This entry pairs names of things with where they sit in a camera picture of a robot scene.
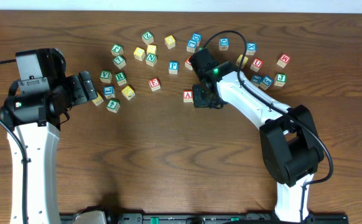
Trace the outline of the red A block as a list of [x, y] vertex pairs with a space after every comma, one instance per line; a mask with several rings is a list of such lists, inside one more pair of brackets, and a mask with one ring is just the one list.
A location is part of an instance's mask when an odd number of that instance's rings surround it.
[[184, 103], [193, 103], [193, 91], [192, 90], [183, 91], [183, 102]]

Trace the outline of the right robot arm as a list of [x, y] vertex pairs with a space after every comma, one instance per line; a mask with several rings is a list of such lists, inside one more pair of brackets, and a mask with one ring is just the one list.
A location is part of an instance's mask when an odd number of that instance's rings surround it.
[[272, 99], [230, 62], [193, 60], [192, 68], [201, 82], [193, 88], [195, 107], [220, 109], [229, 103], [258, 128], [264, 165], [277, 182], [276, 216], [305, 222], [309, 187], [316, 184], [319, 163], [329, 156], [311, 112]]

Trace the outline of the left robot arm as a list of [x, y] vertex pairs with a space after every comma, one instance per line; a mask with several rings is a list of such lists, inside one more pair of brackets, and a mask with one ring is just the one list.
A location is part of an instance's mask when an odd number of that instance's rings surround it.
[[0, 110], [12, 155], [11, 223], [61, 223], [56, 157], [60, 117], [98, 96], [87, 71], [16, 80]]

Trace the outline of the yellow G block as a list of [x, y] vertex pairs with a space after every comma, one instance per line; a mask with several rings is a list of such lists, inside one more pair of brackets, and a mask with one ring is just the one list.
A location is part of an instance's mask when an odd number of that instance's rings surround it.
[[101, 95], [98, 93], [97, 94], [97, 97], [94, 99], [94, 100], [92, 100], [92, 102], [96, 105], [96, 106], [98, 106], [98, 105], [100, 105], [102, 102], [104, 102], [104, 99], [101, 97]]

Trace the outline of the green V block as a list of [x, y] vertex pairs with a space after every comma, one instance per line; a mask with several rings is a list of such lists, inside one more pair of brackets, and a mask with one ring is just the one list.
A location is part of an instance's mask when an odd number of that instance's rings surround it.
[[112, 77], [112, 73], [109, 70], [102, 70], [100, 73], [100, 80], [103, 83], [111, 83]]

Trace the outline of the blue L block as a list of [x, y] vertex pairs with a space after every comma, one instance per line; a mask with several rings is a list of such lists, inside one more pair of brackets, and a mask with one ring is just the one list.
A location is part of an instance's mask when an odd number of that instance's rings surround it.
[[105, 87], [104, 87], [104, 96], [105, 96], [105, 98], [107, 98], [107, 99], [115, 98], [116, 95], [115, 95], [114, 86], [105, 86]]

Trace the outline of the red U block centre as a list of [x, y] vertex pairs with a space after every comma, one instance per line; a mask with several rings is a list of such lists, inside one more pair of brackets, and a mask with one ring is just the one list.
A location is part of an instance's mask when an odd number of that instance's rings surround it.
[[191, 62], [190, 62], [190, 57], [188, 57], [188, 58], [185, 60], [185, 67], [188, 68], [189, 70], [193, 70], [192, 64], [191, 64]]

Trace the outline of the red u block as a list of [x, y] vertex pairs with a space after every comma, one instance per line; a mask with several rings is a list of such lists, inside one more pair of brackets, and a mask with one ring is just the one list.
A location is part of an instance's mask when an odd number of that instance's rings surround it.
[[188, 68], [189, 70], [193, 70], [192, 64], [191, 64], [191, 62], [190, 62], [190, 57], [188, 57], [188, 58], [185, 60], [185, 67]]
[[259, 69], [262, 67], [263, 65], [263, 61], [258, 59], [258, 58], [255, 58], [253, 61], [252, 61], [252, 64], [250, 66], [250, 69], [254, 72], [258, 72]]

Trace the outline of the green 4 block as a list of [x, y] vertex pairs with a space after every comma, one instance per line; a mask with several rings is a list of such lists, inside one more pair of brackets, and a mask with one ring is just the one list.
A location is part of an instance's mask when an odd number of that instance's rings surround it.
[[119, 111], [119, 108], [120, 108], [120, 104], [116, 100], [109, 100], [108, 104], [106, 106], [106, 109], [108, 111], [111, 111], [111, 112], [114, 112], [114, 113], [117, 113]]

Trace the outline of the green R block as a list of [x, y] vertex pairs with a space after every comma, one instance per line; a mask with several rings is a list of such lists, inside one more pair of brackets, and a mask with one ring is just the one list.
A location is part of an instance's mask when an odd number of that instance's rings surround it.
[[126, 76], [124, 72], [119, 72], [115, 74], [116, 82], [119, 86], [125, 85], [127, 83]]

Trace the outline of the blue P block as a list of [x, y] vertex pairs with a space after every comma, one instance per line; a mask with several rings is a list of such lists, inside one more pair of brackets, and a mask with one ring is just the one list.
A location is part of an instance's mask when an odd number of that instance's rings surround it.
[[178, 74], [179, 70], [179, 63], [176, 61], [170, 61], [169, 62], [169, 73], [170, 74]]

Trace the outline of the green 7 block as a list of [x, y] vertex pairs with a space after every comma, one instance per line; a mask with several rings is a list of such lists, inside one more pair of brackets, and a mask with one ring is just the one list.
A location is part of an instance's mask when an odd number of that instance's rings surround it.
[[123, 67], [126, 66], [126, 60], [121, 55], [116, 56], [113, 59], [113, 63], [118, 69], [122, 69]]

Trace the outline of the yellow block near L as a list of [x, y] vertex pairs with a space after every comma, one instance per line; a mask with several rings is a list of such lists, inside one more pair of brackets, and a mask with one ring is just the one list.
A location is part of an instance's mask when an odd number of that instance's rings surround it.
[[135, 91], [128, 85], [126, 87], [124, 87], [121, 90], [121, 93], [123, 94], [123, 96], [127, 99], [130, 100], [132, 99], [136, 94]]

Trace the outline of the blue block left of D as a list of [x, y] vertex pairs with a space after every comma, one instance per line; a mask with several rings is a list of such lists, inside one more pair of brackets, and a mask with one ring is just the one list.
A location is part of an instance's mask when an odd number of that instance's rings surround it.
[[189, 40], [187, 42], [187, 52], [195, 53], [196, 48], [197, 48], [197, 41]]

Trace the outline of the red E block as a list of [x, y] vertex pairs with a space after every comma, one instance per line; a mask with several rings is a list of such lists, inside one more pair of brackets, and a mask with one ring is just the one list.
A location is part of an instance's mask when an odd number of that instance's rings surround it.
[[153, 78], [149, 80], [149, 86], [152, 91], [156, 91], [161, 89], [160, 87], [160, 81], [157, 78]]

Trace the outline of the blue block lower right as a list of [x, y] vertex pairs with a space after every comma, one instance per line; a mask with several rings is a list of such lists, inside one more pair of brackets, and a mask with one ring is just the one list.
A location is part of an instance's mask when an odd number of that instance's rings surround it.
[[261, 84], [262, 76], [253, 75], [251, 78], [251, 83], [255, 86], [259, 86]]

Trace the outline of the green J block upper left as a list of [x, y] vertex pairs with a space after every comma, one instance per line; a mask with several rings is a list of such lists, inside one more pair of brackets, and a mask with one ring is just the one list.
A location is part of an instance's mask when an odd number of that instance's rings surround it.
[[114, 56], [119, 56], [124, 53], [124, 49], [121, 45], [114, 44], [113, 47], [111, 48], [111, 53]]

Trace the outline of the green j block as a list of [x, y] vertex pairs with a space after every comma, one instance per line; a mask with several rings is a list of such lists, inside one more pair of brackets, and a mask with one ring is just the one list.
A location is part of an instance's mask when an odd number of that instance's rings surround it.
[[286, 74], [282, 74], [282, 73], [278, 73], [275, 76], [274, 79], [274, 85], [275, 86], [284, 86], [287, 82], [287, 75]]
[[111, 53], [114, 56], [119, 56], [124, 53], [124, 49], [121, 45], [114, 44], [113, 47], [111, 48]]

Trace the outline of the yellow block right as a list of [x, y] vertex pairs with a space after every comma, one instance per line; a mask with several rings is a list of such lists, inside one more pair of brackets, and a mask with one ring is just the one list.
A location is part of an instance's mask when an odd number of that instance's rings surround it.
[[247, 64], [248, 60], [249, 59], [247, 56], [241, 54], [236, 61], [236, 66], [244, 68], [245, 65]]

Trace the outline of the blue D block right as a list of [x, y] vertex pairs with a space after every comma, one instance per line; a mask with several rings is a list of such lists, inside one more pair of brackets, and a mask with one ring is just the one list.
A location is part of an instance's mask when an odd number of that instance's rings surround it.
[[219, 39], [219, 50], [220, 51], [228, 50], [229, 46], [230, 46], [230, 42], [229, 42], [228, 38]]

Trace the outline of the blue D block upper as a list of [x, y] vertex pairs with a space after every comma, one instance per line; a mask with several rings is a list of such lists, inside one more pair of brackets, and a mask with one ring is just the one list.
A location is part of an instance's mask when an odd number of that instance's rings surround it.
[[193, 33], [191, 39], [197, 43], [197, 47], [198, 47], [200, 45], [201, 40], [202, 40], [202, 35], [198, 34], [198, 33]]

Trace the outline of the red U block right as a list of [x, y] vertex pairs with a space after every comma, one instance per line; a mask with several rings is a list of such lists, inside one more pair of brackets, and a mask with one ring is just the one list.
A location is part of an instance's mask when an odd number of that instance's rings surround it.
[[253, 61], [252, 61], [252, 64], [250, 66], [250, 69], [254, 72], [258, 72], [259, 69], [262, 67], [263, 65], [263, 61], [258, 59], [258, 58], [255, 58]]

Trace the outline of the blue G block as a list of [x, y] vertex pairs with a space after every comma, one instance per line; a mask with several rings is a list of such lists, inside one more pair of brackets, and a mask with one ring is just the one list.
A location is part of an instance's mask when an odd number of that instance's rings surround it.
[[274, 82], [274, 80], [271, 77], [265, 76], [264, 78], [262, 78], [259, 86], [263, 90], [267, 90], [273, 84], [273, 82]]

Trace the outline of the yellow block top centre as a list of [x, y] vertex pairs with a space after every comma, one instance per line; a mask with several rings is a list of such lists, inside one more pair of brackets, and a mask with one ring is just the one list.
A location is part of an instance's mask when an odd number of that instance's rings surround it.
[[176, 46], [176, 41], [174, 36], [169, 35], [165, 38], [165, 45], [168, 49], [172, 49]]

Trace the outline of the green N block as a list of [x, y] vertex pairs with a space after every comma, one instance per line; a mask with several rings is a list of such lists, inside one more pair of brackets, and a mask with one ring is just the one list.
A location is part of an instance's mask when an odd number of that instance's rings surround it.
[[147, 54], [146, 64], [154, 67], [156, 63], [157, 63], [157, 55], [151, 53]]

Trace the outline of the blue X block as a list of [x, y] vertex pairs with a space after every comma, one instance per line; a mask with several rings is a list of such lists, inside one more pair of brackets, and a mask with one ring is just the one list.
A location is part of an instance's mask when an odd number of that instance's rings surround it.
[[256, 53], [257, 51], [256, 43], [248, 42], [246, 46], [247, 46], [246, 55], [254, 55]]

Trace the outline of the yellow block left upper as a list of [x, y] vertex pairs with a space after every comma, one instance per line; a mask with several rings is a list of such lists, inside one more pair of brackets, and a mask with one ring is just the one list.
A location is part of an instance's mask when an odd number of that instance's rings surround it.
[[136, 47], [133, 55], [136, 60], [143, 61], [144, 57], [146, 56], [146, 53], [145, 53], [144, 49], [142, 49], [140, 47]]

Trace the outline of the pale yellow block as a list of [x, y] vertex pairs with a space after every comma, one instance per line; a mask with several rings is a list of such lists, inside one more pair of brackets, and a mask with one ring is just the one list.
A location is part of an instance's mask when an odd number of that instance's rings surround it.
[[157, 54], [157, 46], [156, 45], [148, 45], [147, 46], [147, 54]]

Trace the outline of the green J block right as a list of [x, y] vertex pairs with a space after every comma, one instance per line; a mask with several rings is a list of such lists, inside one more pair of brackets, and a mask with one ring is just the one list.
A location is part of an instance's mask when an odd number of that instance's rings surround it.
[[274, 85], [275, 86], [284, 86], [287, 82], [287, 75], [286, 74], [282, 74], [282, 73], [278, 73], [275, 76], [274, 79]]

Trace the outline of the green Z block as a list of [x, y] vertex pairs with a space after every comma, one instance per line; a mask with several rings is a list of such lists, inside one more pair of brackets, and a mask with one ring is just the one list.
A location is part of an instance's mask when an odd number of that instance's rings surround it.
[[154, 41], [154, 36], [150, 31], [146, 31], [142, 34], [142, 40], [146, 45], [150, 45]]

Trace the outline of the red M block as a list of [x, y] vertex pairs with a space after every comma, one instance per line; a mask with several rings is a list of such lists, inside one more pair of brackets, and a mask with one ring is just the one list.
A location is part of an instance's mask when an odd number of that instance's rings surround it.
[[277, 65], [280, 66], [281, 68], [285, 68], [289, 62], [290, 62], [290, 57], [286, 54], [282, 54], [277, 61]]

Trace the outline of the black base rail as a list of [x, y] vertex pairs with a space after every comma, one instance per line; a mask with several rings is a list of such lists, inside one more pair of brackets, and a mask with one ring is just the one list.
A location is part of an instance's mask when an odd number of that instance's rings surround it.
[[[189, 224], [189, 223], [280, 223], [272, 213], [247, 213], [245, 215], [143, 215], [140, 213], [124, 213], [114, 219], [120, 224]], [[314, 215], [310, 214], [304, 221], [309, 224], [349, 224], [347, 215]]]

